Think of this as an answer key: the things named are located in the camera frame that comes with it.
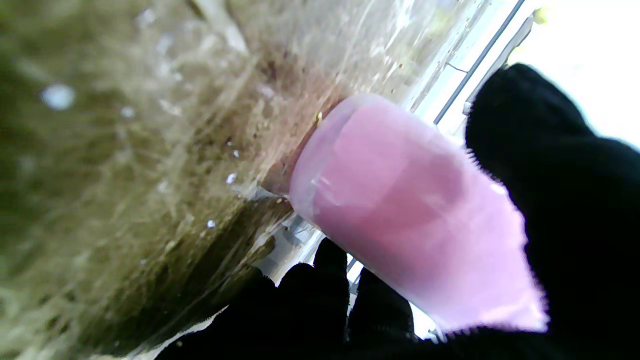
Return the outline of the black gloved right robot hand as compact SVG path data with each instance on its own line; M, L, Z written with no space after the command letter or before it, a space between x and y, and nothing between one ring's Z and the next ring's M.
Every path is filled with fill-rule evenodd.
M534 68L498 69L465 129L480 168L525 218L526 259L545 292L545 333L474 326L416 337L409 302L367 269L348 310L346 253L325 238L279 285L258 270L214 321L159 360L637 360L640 157L590 130Z

